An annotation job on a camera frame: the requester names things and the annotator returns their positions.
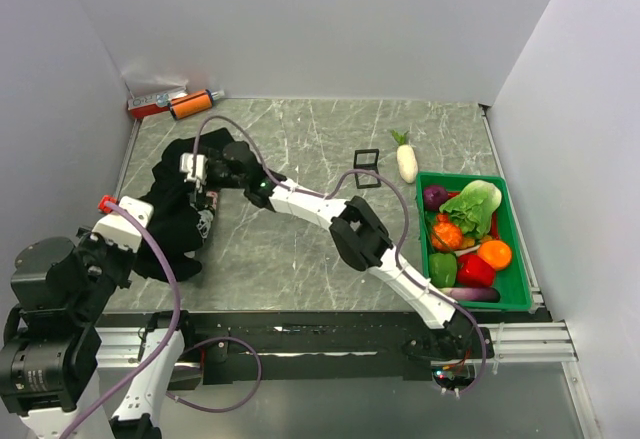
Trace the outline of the black printed t-shirt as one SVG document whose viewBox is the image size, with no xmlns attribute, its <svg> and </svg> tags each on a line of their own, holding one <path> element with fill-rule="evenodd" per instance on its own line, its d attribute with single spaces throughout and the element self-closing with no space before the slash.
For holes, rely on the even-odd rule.
<svg viewBox="0 0 640 439">
<path fill-rule="evenodd" d="M 193 149 L 194 140 L 176 139 L 152 168 L 154 182 L 139 199 L 153 207 L 147 231 L 153 236 L 178 282 L 187 281 L 202 271 L 194 258 L 209 236 L 216 213 L 217 201 L 194 206 L 192 187 L 179 171 L 180 158 Z"/>
</svg>

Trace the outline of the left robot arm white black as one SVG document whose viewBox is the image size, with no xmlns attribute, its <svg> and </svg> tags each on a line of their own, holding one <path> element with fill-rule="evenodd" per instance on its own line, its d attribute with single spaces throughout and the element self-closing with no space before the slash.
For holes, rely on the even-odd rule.
<svg viewBox="0 0 640 439">
<path fill-rule="evenodd" d="M 155 313 L 139 348 L 145 369 L 112 415 L 98 399 L 95 324 L 114 291 L 129 284 L 135 253 L 95 233 L 54 237 L 16 258 L 18 300 L 1 349 L 1 399 L 38 438 L 159 438 L 159 415 L 174 365 L 198 347 L 186 311 Z"/>
</svg>

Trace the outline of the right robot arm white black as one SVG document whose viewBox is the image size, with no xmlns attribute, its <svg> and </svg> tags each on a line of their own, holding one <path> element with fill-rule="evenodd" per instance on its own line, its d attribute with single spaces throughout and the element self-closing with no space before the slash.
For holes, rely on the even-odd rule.
<svg viewBox="0 0 640 439">
<path fill-rule="evenodd" d="M 377 277 L 420 316 L 431 331 L 428 342 L 437 349 L 435 359 L 464 358 L 474 346 L 481 359 L 489 358 L 474 316 L 411 266 L 364 198 L 343 200 L 334 193 L 306 189 L 261 164 L 244 141 L 232 141 L 220 151 L 195 147 L 193 154 L 192 177 L 199 194 L 211 188 L 238 189 L 260 209 L 290 215 L 328 232 L 344 263 Z"/>
</svg>

